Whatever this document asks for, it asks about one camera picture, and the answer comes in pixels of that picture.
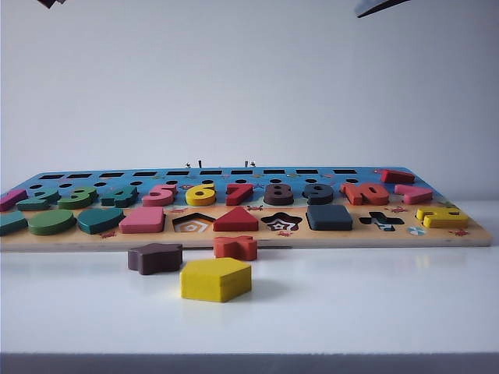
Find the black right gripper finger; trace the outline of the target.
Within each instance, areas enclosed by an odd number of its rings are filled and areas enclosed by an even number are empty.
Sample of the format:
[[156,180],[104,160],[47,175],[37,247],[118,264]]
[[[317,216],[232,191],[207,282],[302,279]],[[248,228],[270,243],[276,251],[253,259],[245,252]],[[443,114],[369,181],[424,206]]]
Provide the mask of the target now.
[[363,18],[407,1],[408,0],[362,0],[356,6],[355,14],[357,18]]

